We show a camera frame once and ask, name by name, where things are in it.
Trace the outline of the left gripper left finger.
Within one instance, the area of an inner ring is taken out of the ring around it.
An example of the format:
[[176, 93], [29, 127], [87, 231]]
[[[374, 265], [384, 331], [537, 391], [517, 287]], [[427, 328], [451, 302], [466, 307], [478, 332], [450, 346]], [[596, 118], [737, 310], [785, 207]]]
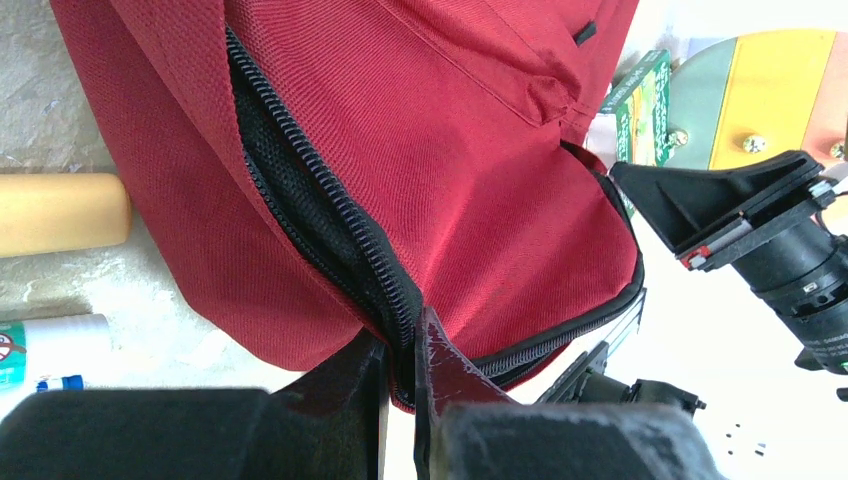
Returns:
[[378, 479], [383, 344], [361, 333], [285, 388], [52, 391], [1, 424], [5, 479]]

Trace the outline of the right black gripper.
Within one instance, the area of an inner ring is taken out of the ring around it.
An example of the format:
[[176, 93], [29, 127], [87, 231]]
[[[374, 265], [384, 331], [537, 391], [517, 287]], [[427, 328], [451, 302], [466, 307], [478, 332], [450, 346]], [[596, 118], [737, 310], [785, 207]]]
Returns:
[[618, 162], [610, 176], [686, 269], [709, 272], [812, 222], [846, 196], [829, 193], [823, 171], [807, 152], [789, 150], [727, 170]]

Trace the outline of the red backpack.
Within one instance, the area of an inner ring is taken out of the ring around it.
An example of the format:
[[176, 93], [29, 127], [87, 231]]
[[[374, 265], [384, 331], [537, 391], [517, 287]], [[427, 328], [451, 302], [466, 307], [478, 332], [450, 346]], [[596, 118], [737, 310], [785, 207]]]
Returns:
[[497, 386], [635, 308], [584, 146], [633, 1], [55, 1], [102, 138], [187, 303], [309, 370], [361, 330], [414, 403], [432, 309]]

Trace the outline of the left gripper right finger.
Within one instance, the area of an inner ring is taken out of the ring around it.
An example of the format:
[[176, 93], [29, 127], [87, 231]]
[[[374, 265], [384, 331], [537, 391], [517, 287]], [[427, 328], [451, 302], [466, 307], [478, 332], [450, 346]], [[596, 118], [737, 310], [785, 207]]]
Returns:
[[719, 479], [691, 418], [662, 404], [514, 401], [448, 339], [416, 324], [414, 461], [420, 479]]

